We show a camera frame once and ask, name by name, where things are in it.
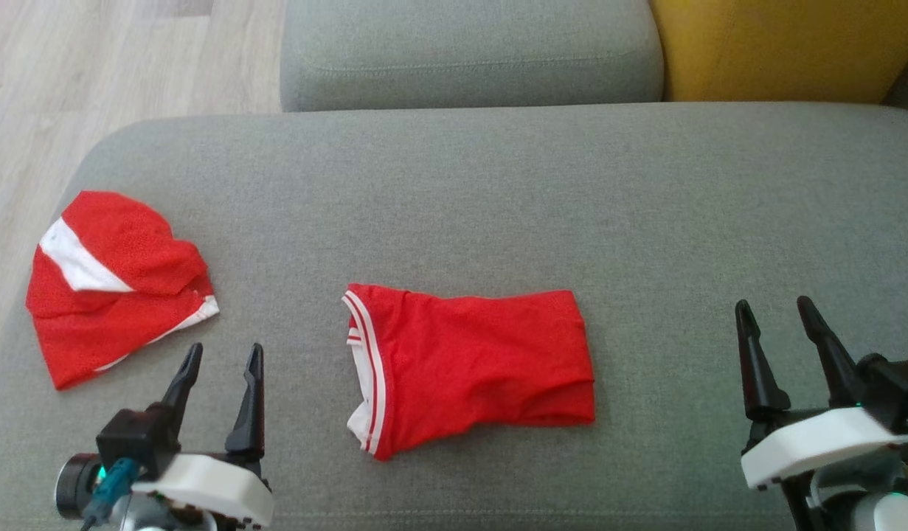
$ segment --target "wooden floor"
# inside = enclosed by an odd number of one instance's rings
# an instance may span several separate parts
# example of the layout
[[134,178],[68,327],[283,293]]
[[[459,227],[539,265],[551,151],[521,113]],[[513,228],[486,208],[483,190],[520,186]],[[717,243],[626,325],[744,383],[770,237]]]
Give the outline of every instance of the wooden floor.
[[285,0],[0,0],[0,343],[83,156],[133,122],[279,112]]

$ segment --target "yellow cushion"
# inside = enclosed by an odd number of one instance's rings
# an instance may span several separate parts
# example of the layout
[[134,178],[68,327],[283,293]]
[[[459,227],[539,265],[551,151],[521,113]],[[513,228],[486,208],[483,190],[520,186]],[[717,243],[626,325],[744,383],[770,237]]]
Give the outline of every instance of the yellow cushion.
[[908,0],[651,0],[667,100],[878,103],[908,61]]

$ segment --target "dark gray cushion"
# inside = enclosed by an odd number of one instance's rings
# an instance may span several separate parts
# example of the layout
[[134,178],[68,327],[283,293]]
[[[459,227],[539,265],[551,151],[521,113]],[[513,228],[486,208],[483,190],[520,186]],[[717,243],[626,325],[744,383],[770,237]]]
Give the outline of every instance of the dark gray cushion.
[[[795,406],[827,400],[794,300],[855,356],[908,356],[908,112],[643,104],[202,117],[98,145],[80,188],[148,202],[211,266],[220,316],[57,393],[15,307],[0,356],[0,528],[66,529],[58,468],[205,345],[181,440],[220,450],[267,350],[275,529],[791,529],[747,490],[733,305]],[[597,420],[490,426],[378,463],[348,282],[441,296],[574,290]]]
[[291,0],[285,111],[657,101],[646,0]]

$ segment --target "red cloth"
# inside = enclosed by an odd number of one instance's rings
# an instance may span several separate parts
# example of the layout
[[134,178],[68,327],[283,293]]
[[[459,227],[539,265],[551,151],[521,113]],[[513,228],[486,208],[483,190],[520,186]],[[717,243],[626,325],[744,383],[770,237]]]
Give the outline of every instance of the red cloth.
[[349,339],[363,403],[349,419],[382,461],[477,423],[595,421],[595,377],[571,291],[439,299],[349,285]]
[[92,191],[41,239],[26,306],[59,390],[218,312],[196,246],[149,206]]

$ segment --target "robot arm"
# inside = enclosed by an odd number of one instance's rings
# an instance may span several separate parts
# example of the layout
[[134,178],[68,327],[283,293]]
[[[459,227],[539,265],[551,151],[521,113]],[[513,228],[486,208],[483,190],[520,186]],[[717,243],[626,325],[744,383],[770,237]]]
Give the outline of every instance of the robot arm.
[[908,360],[855,364],[806,296],[798,312],[831,391],[825,409],[791,410],[748,302],[736,305],[748,486],[780,486],[798,531],[908,530]]
[[254,344],[247,389],[223,453],[181,451],[178,434],[203,347],[192,345],[163,399],[144,411],[120,410],[97,435],[97,454],[63,466],[55,503],[83,530],[119,522],[127,530],[229,531],[271,522],[274,499],[262,477],[264,353]]

